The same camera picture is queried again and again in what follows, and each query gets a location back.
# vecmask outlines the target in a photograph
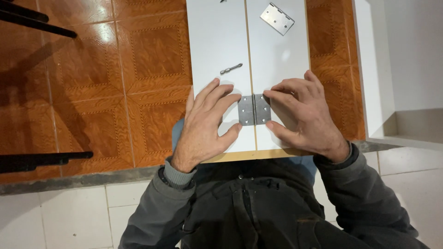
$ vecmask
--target wooden floor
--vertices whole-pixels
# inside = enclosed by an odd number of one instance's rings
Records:
[[[79,36],[0,22],[0,153],[92,150],[94,157],[1,174],[0,183],[162,164],[192,85],[186,1],[14,3]],[[351,0],[307,6],[311,66],[333,120],[347,139],[364,139]]]

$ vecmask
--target blue jeans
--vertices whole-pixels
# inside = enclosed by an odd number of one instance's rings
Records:
[[[177,146],[177,142],[179,141],[180,135],[182,134],[184,119],[180,119],[172,128],[172,151],[175,150]],[[315,181],[315,173],[317,172],[317,167],[312,160],[313,156],[293,156],[293,157],[284,157],[277,158],[277,161],[281,161],[282,163],[292,164],[294,167],[297,167],[299,172],[306,177],[306,179],[314,185]],[[217,163],[206,163],[208,168],[215,167]]]

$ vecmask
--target dark jacket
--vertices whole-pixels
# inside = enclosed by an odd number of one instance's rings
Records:
[[[325,221],[312,186],[294,165],[250,160],[200,165],[188,189],[160,168],[141,197],[119,249],[425,249],[392,189],[353,145],[341,164],[315,156],[340,230]]]

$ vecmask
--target butt hinge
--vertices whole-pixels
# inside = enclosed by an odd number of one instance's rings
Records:
[[[238,121],[243,126],[264,125],[271,120],[269,98],[263,94],[244,95],[238,101]]]

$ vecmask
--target hand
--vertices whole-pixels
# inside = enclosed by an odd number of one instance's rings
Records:
[[[335,163],[342,162],[349,154],[349,145],[331,119],[323,85],[310,70],[304,78],[285,79],[263,92],[287,108],[298,121],[295,131],[274,121],[266,126],[295,148],[318,153]]]
[[[194,100],[194,90],[186,102],[182,134],[172,155],[171,166],[189,173],[199,163],[223,153],[237,139],[241,124],[234,124],[218,136],[218,124],[226,110],[239,101],[241,94],[230,94],[233,85],[221,85],[214,79]]]

